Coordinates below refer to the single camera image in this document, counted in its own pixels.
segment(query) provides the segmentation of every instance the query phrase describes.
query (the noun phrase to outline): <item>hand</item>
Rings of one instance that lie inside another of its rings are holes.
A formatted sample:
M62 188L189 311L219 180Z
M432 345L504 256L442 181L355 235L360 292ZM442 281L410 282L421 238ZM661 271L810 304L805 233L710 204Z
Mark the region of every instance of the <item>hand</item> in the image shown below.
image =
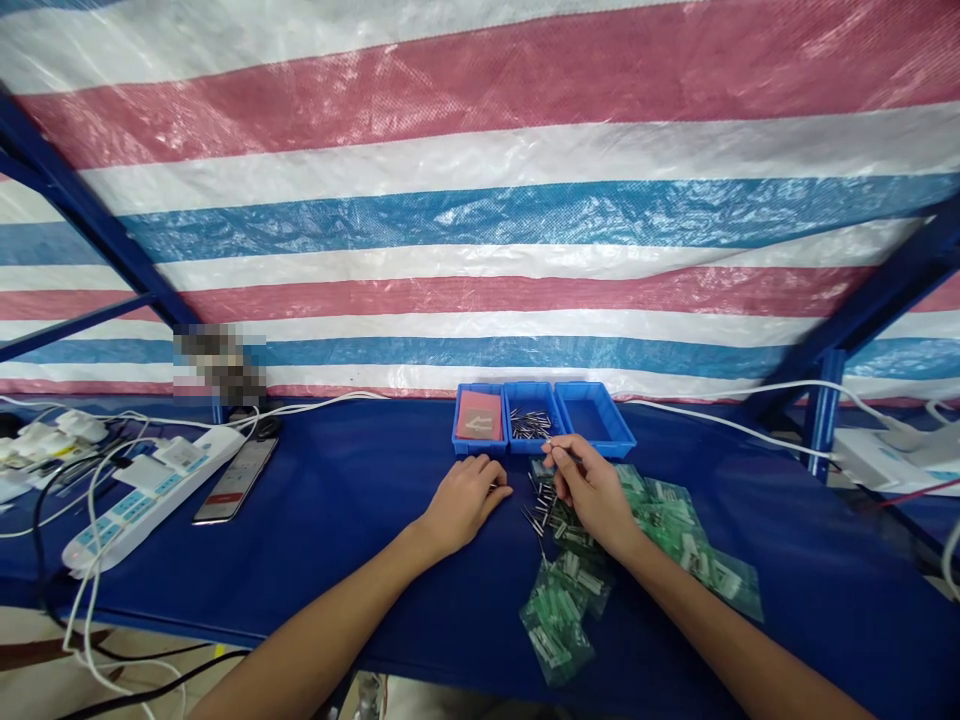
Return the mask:
M633 519L616 468L580 435L551 438L543 451L547 453L543 464L557 468L557 497L576 511L583 527L608 553L623 562L646 536ZM580 458L584 472L571 453Z
M492 483L498 487L489 492ZM496 460L486 455L458 460L440 482L430 507L414 524L446 557L473 540L493 509L512 494L507 473Z

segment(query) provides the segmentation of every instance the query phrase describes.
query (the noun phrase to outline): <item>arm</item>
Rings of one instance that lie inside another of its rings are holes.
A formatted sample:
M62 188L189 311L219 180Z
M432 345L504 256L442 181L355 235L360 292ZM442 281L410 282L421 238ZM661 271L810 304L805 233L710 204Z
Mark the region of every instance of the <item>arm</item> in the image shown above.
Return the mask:
M400 594L476 536L513 490L486 455L457 462L430 507L386 548L288 620L197 705L206 718L310 718ZM497 487L488 494L491 483Z
M580 458L584 474L567 453ZM757 630L674 563L637 527L617 471L579 435L553 438L545 464L557 494L686 636L752 720L873 715Z

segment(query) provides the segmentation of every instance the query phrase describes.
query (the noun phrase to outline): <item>white stripe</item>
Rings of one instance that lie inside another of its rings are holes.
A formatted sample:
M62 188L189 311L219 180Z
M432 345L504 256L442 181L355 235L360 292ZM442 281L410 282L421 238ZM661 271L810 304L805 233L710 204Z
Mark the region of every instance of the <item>white stripe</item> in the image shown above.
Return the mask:
M629 280L700 265L859 267L879 263L921 223L877 220L752 250L603 244L416 245L191 260L157 267L181 291L412 277Z
M286 318L229 325L246 343L318 338L423 337L482 338L591 336L667 340L726 347L792 345L820 323L818 318L709 315L645 310L551 310L544 312L417 313ZM45 320L0 322L0 341L47 328ZM960 311L911 313L881 338L960 337ZM71 340L172 340L170 328L147 320L108 320L70 336Z
M130 290L108 265L0 265L0 289Z
M186 80L536 18L673 1L128 0L95 11L45 9L3 18L0 67L15 94L67 92Z
M52 382L156 382L173 380L172 363L51 363L36 365L7 361L0 364L0 378L49 380Z
M613 395L678 397L754 387L757 380L717 380L662 375L640 370L577 368L476 368L432 365L323 365L267 368L267 385L328 385L356 388L417 388L456 390L465 382L514 380L589 380L602 382ZM923 399L960 395L960 378L947 380L886 380L847 377L844 384L865 398L909 395Z
M4 320L0 322L0 341L16 340L44 330L55 322L48 320ZM149 320L107 320L70 335L68 340L173 340L173 330L162 322Z
M16 180L0 180L0 225L63 222L44 197Z
M893 338L938 338L960 339L960 311L907 313L877 337L878 340Z
M172 365L159 363L53 364L6 362L0 364L0 379L42 379L53 382L156 382L173 379ZM606 384L614 395L678 397L753 387L756 380L716 380L683 375L661 375L634 370L576 368L476 368L429 365L324 365L272 367L268 386L305 385L353 388L398 388L456 390L462 382L507 382L512 380L590 380ZM847 377L844 384L864 398L911 396L949 399L960 396L960 378L946 380L886 380ZM742 400L743 396L734 399Z
M550 183L955 172L958 119L960 103L946 103L749 122L558 125L81 175L115 214L132 215Z
M960 325L960 313L955 314ZM760 347L792 344L820 321L643 310L551 310L289 318L232 325L245 342L322 338L484 338L556 335Z

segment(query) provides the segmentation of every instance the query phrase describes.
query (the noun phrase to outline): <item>blue plastic tray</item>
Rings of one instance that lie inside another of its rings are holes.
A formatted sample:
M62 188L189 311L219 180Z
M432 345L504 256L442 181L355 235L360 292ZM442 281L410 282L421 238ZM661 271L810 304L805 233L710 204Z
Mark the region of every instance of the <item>blue plastic tray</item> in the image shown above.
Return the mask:
M557 383L555 392L570 432L583 435L601 455L619 460L636 447L636 438L603 383Z
M553 435L566 435L570 432L564 422L563 415L557 407L556 398L550 383L516 382L503 384L503 399L506 405L507 427L510 425L510 411L521 412L541 411L547 413L553 423ZM521 455L542 455L543 440L517 440L510 436L510 452Z
M496 442L494 440L464 440L457 437L457 420L460 418L460 394L464 390L473 392L482 392L487 395L500 396L500 423L503 428L503 440ZM505 455L510 437L510 423L507 422L507 403L503 397L503 386L490 383L462 383L457 386L457 407L453 412L453 432L450 437L453 440L453 451L457 455L479 455L487 453L488 455Z

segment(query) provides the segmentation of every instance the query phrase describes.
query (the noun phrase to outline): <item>red card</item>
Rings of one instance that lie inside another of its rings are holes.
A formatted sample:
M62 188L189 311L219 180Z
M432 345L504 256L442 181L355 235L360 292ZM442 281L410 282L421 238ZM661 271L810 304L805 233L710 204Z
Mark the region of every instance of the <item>red card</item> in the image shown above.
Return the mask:
M464 440L503 440L500 396L472 390L461 392L457 437Z

